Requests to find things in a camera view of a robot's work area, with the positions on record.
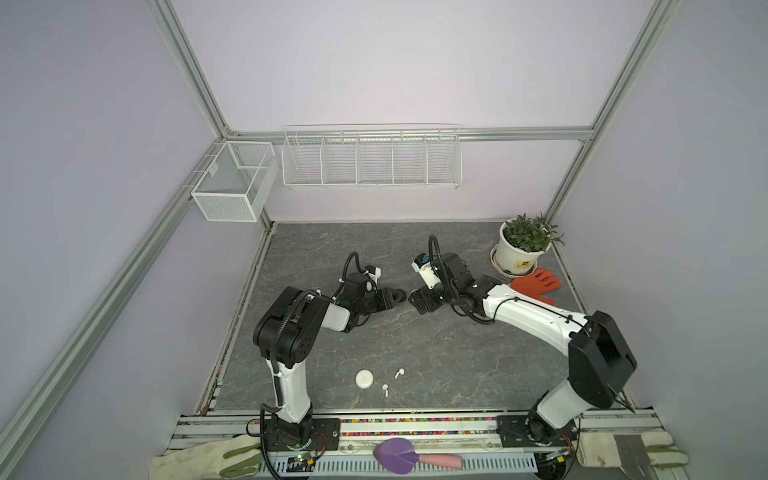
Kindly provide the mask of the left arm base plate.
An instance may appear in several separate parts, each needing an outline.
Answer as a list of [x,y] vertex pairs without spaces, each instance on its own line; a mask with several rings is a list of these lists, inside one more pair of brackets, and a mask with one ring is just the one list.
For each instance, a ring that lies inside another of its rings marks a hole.
[[268,418],[263,427],[264,444],[270,452],[335,451],[341,439],[339,418],[310,418],[293,424]]

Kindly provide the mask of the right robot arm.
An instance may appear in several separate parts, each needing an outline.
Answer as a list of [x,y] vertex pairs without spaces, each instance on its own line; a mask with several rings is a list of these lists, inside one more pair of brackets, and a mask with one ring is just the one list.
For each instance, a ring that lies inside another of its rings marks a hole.
[[549,445],[584,412],[623,402],[621,393],[637,361],[609,314],[597,310],[586,315],[549,306],[495,278],[475,277],[458,255],[441,252],[434,234],[412,268],[424,282],[408,296],[419,314],[447,305],[480,325],[512,325],[567,358],[567,377],[543,394],[525,417],[519,434],[531,442]]

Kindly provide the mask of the white earbud charging case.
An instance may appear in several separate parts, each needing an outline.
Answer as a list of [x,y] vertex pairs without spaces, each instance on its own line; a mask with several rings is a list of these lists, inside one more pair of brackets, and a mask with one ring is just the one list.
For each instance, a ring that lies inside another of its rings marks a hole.
[[361,369],[355,375],[355,384],[360,389],[369,389],[374,384],[374,375],[368,369]]

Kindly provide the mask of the red rubber glove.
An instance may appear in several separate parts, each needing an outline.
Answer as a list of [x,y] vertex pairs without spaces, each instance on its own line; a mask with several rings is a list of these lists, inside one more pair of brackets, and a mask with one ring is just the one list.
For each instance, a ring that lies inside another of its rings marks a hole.
[[555,305],[556,302],[553,299],[547,298],[546,294],[558,290],[562,283],[552,271],[537,269],[530,275],[515,278],[510,282],[509,286],[522,295],[548,305]]

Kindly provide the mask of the right white work glove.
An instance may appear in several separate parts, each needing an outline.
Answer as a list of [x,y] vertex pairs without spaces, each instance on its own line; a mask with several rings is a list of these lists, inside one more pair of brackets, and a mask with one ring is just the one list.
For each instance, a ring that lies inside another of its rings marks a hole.
[[663,429],[641,433],[582,433],[577,459],[587,468],[677,468],[689,463],[689,455]]

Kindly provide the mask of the left white work glove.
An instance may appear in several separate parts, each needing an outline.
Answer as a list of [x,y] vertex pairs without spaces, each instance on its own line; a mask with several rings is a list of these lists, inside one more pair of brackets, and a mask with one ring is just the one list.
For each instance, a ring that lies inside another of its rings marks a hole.
[[155,457],[151,480],[244,479],[254,477],[263,463],[261,441],[241,435],[204,443]]

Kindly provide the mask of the white work glove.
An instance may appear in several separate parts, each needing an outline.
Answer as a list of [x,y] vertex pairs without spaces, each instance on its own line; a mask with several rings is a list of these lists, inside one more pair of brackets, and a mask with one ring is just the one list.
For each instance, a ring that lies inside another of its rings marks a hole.
[[582,433],[577,459],[587,468],[677,468],[689,463],[689,455],[663,429],[641,433]]
[[155,457],[151,480],[244,479],[254,477],[263,463],[261,441],[241,435],[204,443]]

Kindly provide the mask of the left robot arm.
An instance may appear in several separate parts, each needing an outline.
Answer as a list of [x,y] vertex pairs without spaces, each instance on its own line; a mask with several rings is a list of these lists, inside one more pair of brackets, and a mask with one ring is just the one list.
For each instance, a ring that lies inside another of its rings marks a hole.
[[360,265],[353,251],[345,260],[336,290],[288,286],[257,323],[253,343],[271,375],[275,404],[260,431],[291,447],[305,446],[316,432],[307,390],[305,361],[323,329],[349,333],[372,315],[393,309],[406,299],[402,289],[381,287],[381,269]]

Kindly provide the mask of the white mesh box basket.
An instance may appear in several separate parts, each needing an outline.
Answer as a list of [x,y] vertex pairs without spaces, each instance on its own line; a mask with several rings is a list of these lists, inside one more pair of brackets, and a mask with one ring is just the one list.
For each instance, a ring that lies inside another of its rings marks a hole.
[[225,141],[192,190],[207,221],[258,222],[279,165],[270,142]]

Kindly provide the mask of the green potted plant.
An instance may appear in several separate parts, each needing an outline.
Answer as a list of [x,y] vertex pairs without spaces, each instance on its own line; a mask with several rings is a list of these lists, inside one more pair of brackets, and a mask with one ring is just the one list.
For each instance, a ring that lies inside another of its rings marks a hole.
[[553,244],[563,244],[563,235],[557,228],[543,213],[536,216],[521,214],[505,221],[501,233],[512,247],[536,253],[547,251]]

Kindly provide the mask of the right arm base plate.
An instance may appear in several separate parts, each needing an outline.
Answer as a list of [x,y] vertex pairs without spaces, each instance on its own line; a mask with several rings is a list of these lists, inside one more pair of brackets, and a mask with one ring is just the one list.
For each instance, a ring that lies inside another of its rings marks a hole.
[[573,420],[565,427],[555,429],[543,420],[512,414],[496,418],[496,433],[505,448],[567,447],[577,441],[579,429]]

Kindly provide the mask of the white plant pot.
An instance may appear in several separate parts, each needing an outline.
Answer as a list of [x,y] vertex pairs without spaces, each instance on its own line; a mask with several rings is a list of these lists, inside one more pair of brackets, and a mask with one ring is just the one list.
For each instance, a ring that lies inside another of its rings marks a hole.
[[530,275],[536,270],[539,258],[550,250],[551,245],[536,252],[521,250],[507,241],[504,228],[505,223],[502,223],[499,226],[499,240],[489,255],[491,265],[507,279]]

